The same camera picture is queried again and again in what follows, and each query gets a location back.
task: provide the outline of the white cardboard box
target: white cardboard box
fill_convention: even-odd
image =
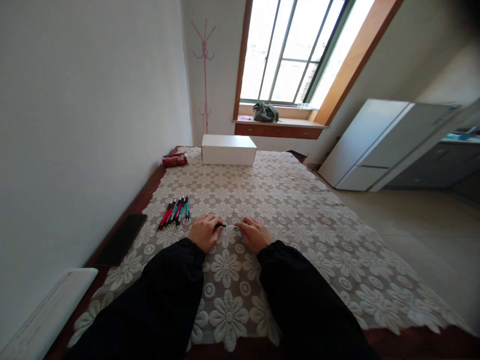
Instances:
[[[201,161],[209,165],[253,165],[257,146],[250,136],[203,135]]]

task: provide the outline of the white refrigerator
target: white refrigerator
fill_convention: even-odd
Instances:
[[[368,99],[318,173],[334,188],[366,191],[436,131],[456,108]]]

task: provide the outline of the tile floor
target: tile floor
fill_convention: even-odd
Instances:
[[[480,206],[443,191],[332,189],[480,335]]]

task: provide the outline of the floral pattern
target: floral pattern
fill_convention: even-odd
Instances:
[[[266,225],[275,240],[303,254],[329,282],[362,329],[426,326],[433,332],[465,321],[415,270],[290,153],[257,151],[253,166],[202,165],[200,148],[181,147],[188,164],[169,167],[150,203],[138,236],[112,267],[90,306],[75,322],[73,345],[98,312],[141,275],[162,249],[190,233],[195,219],[215,214],[226,225],[244,217]],[[170,201],[188,195],[190,222],[157,227]],[[260,283],[261,266],[242,234],[226,227],[206,255],[205,276],[189,346],[223,342],[233,351],[239,337],[281,334]]]

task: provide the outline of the freezer door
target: freezer door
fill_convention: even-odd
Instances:
[[[318,173],[335,187],[407,107],[405,101],[368,99]]]
[[[366,191],[386,172],[387,168],[354,166],[335,186],[342,190]]]
[[[360,158],[358,166],[394,167],[450,117],[447,105],[411,104]]]

